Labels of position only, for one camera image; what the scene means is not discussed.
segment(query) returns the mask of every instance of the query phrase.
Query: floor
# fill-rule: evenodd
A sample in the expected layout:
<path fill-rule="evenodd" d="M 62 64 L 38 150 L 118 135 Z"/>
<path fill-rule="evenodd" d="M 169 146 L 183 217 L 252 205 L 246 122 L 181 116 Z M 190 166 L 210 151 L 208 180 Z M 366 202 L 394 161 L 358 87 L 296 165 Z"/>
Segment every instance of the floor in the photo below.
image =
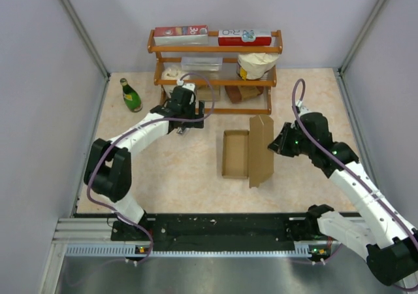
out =
<path fill-rule="evenodd" d="M 119 79 L 125 77 L 142 98 L 144 108 L 130 112 L 122 99 Z M 322 112 L 329 121 L 334 140 L 344 141 L 356 153 L 344 104 L 332 69 L 278 69 L 277 87 L 272 90 L 274 134 L 284 122 L 293 122 L 291 91 L 304 78 L 304 103 Z M 110 79 L 97 137 L 110 139 L 139 122 L 159 103 L 160 88 L 153 85 L 153 73 L 114 73 Z M 265 105 L 259 100 L 249 105 Z M 305 156 L 276 155 L 275 173 L 259 188 L 249 188 L 248 180 L 221 176 L 223 131 L 248 129 L 248 115 L 214 114 L 204 129 L 185 136 L 171 133 L 133 159 L 131 192 L 147 212 L 303 212 L 313 204 L 329 204 L 339 211 L 354 211 L 353 205 Z M 79 213 L 102 213 L 107 209 L 89 202 L 83 188 Z"/>

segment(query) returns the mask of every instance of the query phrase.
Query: bottle label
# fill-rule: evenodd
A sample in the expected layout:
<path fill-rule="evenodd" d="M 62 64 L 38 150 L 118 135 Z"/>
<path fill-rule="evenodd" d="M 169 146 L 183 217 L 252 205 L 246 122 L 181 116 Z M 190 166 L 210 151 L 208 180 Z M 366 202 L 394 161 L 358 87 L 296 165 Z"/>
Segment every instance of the bottle label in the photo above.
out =
<path fill-rule="evenodd" d="M 123 98 L 129 101 L 132 101 L 132 95 L 123 94 Z"/>

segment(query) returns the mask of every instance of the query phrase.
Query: white wall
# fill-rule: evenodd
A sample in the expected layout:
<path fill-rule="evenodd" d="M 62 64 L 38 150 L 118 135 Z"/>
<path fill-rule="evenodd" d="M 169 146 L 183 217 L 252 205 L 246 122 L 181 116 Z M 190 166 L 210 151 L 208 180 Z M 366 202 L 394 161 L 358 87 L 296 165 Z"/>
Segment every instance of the white wall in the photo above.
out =
<path fill-rule="evenodd" d="M 390 0 L 349 67 L 347 88 L 382 191 L 418 225 L 418 0 Z"/>
<path fill-rule="evenodd" d="M 71 0 L 112 72 L 152 71 L 150 29 L 281 29 L 281 67 L 339 67 L 377 0 Z"/>
<path fill-rule="evenodd" d="M 104 81 L 58 0 L 0 0 L 0 292 L 36 293 Z"/>

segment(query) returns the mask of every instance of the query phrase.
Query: clear plastic container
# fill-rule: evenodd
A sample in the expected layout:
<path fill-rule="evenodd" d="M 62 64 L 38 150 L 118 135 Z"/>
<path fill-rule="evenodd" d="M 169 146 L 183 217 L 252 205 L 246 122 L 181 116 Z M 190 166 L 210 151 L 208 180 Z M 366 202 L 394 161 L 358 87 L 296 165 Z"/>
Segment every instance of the clear plastic container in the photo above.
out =
<path fill-rule="evenodd" d="M 183 57 L 182 69 L 185 71 L 220 71 L 221 57 Z"/>

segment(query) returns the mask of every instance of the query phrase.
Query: shelf rack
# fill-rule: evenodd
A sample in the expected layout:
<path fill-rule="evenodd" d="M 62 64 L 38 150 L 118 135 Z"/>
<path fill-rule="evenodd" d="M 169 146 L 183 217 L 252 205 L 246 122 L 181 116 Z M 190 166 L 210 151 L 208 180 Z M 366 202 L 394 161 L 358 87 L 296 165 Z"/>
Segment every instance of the shelf rack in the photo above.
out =
<path fill-rule="evenodd" d="M 218 31 L 209 31 L 209 37 L 217 37 Z M 195 53 L 275 53 L 281 54 L 283 50 L 283 42 L 281 39 L 281 31 L 272 31 L 272 37 L 275 38 L 274 44 L 272 46 L 156 46 L 154 43 L 154 30 L 151 30 L 150 37 L 148 39 L 148 52 L 155 53 L 157 58 L 157 63 L 155 66 L 154 73 L 154 85 L 161 86 L 161 103 L 166 99 L 166 93 L 163 88 L 163 85 L 176 85 L 175 80 L 162 80 L 161 75 L 164 71 L 165 63 L 180 63 L 182 61 L 181 57 L 163 57 L 161 53 L 171 52 L 171 53 L 186 53 L 186 52 L 195 52 Z M 223 58 L 223 68 L 225 65 L 234 64 L 236 65 L 238 58 L 236 57 L 224 57 Z M 272 101 L 271 101 L 271 90 L 273 87 L 276 87 L 277 77 L 276 77 L 276 66 L 271 68 L 268 72 L 268 76 L 265 80 L 242 80 L 238 75 L 232 73 L 230 76 L 225 77 L 222 73 L 219 73 L 222 78 L 214 79 L 210 78 L 210 82 L 213 86 L 262 86 L 266 87 L 264 94 L 266 97 L 267 108 L 215 108 L 215 113 L 217 114 L 271 114 L 272 112 Z M 198 86 L 206 85 L 206 82 L 203 79 L 194 78 L 192 79 L 193 83 Z"/>

